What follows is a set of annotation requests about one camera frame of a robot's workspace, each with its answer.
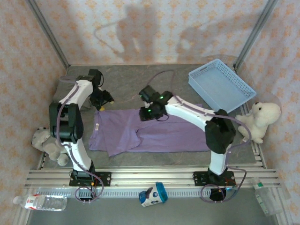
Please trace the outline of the purple t-shirt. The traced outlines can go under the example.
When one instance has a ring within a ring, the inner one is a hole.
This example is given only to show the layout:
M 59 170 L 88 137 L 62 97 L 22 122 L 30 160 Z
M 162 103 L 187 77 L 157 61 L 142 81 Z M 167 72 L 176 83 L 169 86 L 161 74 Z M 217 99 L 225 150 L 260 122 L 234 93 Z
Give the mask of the purple t-shirt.
M 137 109 L 105 110 L 94 114 L 89 149 L 112 157 L 124 152 L 206 152 L 205 133 L 179 117 L 141 121 Z

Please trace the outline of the grey garment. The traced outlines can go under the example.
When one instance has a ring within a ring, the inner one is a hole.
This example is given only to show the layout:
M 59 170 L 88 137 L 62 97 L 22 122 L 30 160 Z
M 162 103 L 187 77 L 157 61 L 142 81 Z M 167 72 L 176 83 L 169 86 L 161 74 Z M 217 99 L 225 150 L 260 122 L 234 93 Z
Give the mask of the grey garment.
M 62 100 L 74 87 L 74 82 L 76 80 L 77 76 L 67 76 L 65 79 L 66 80 L 70 80 L 71 82 L 63 82 L 62 78 L 59 80 L 57 88 L 56 88 L 56 92 L 52 98 L 53 102 L 59 102 L 60 100 Z M 89 98 L 87 98 L 82 107 L 81 107 L 81 111 L 86 111 L 91 109 L 93 106 L 90 103 Z

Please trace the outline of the white plush toy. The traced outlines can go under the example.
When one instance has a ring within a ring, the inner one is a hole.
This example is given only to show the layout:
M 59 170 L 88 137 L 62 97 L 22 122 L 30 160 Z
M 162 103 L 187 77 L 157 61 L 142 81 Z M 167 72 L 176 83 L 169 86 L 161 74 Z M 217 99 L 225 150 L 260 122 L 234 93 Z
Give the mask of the white plush toy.
M 236 115 L 235 119 L 245 124 L 251 133 L 251 138 L 249 138 L 248 131 L 244 126 L 240 125 L 238 131 L 244 136 L 244 140 L 250 139 L 257 144 L 261 144 L 268 126 L 275 123 L 280 115 L 281 108 L 279 105 L 256 102 L 252 105 L 248 114 Z

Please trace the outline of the grey plush toy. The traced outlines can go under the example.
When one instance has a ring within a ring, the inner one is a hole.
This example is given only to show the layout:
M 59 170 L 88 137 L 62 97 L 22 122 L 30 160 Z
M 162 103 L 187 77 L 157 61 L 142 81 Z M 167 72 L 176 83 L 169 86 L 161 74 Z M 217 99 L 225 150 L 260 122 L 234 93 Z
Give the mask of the grey plush toy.
M 31 145 L 41 152 L 45 152 L 52 161 L 65 166 L 69 162 L 67 150 L 62 147 L 56 138 L 50 135 L 49 129 L 39 127 L 33 134 Z

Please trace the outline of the aluminium rail frame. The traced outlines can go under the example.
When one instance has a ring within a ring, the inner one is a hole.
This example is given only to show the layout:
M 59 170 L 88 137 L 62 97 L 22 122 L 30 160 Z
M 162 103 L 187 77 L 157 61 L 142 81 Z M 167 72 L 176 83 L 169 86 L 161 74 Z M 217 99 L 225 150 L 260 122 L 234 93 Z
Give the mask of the aluminium rail frame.
M 251 179 L 258 177 L 264 186 L 277 188 L 281 186 L 279 175 L 274 169 L 259 166 L 242 167 L 247 171 L 243 188 L 252 187 Z M 195 185 L 193 173 L 206 171 L 200 167 L 113 167 L 98 168 L 99 171 L 111 172 L 112 181 L 109 188 L 145 188 L 156 181 L 166 188 L 191 188 Z M 69 185 L 68 168 L 31 170 L 25 181 L 27 188 L 66 188 Z

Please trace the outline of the aluminium frame post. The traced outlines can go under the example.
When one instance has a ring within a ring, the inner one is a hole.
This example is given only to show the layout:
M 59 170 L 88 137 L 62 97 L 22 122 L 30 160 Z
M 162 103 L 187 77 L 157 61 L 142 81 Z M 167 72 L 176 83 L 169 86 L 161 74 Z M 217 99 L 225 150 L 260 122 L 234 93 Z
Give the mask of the aluminium frame post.
M 259 33 L 261 32 L 262 28 L 264 27 L 265 23 L 267 22 L 269 16 L 271 15 L 274 7 L 276 6 L 278 0 L 268 0 L 263 11 L 261 12 L 256 24 L 254 25 L 248 39 L 246 40 L 239 56 L 237 57 L 236 62 L 233 65 L 233 68 L 237 72 L 241 67 L 244 59 L 246 58 L 247 54 L 249 53 L 251 47 L 253 46 L 254 42 L 256 41 Z
M 68 69 L 70 67 L 70 64 L 69 64 L 65 54 L 63 53 L 57 39 L 55 38 L 55 35 L 52 32 L 48 22 L 46 21 L 46 18 L 44 17 L 42 11 L 40 10 L 36 0 L 25 0 L 25 2 L 29 6 L 33 15 L 35 16 L 40 28 L 42 29 L 43 33 L 46 35 L 48 41 L 50 42 L 52 48 L 56 52 L 62 65 L 64 66 L 65 69 Z

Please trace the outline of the clear water bottle red label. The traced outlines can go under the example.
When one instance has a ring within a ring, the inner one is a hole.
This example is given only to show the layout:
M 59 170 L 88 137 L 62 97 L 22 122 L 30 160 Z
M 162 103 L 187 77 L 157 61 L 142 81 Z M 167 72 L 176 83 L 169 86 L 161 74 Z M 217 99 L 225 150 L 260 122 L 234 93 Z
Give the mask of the clear water bottle red label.
M 59 195 L 26 195 L 16 196 L 13 204 L 20 205 L 27 210 L 41 211 L 63 211 L 68 203 L 68 199 Z

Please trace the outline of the clear bottle green label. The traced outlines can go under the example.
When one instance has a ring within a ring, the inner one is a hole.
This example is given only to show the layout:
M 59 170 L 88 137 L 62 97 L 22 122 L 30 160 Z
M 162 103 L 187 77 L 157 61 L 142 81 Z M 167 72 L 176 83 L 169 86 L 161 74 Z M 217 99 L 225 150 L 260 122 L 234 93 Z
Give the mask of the clear bottle green label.
M 266 216 L 273 216 L 282 212 L 282 208 L 273 194 L 263 185 L 259 178 L 252 178 L 251 183 L 255 189 L 256 200 Z

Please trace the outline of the light blue plastic basket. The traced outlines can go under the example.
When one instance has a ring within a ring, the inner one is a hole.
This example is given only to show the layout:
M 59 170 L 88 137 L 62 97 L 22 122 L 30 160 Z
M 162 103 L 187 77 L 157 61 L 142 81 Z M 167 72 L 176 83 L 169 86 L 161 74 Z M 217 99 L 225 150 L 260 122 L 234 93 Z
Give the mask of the light blue plastic basket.
M 230 113 L 256 96 L 256 91 L 219 59 L 189 72 L 188 84 L 215 111 Z

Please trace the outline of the paper cup with blue lid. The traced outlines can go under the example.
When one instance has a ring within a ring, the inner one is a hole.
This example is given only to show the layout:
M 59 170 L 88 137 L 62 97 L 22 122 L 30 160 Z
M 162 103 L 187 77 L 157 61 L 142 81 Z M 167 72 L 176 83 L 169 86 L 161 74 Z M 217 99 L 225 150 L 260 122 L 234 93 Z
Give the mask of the paper cup with blue lid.
M 165 203 L 167 200 L 168 195 L 162 182 L 156 182 L 155 185 L 139 193 L 139 202 L 143 207 Z

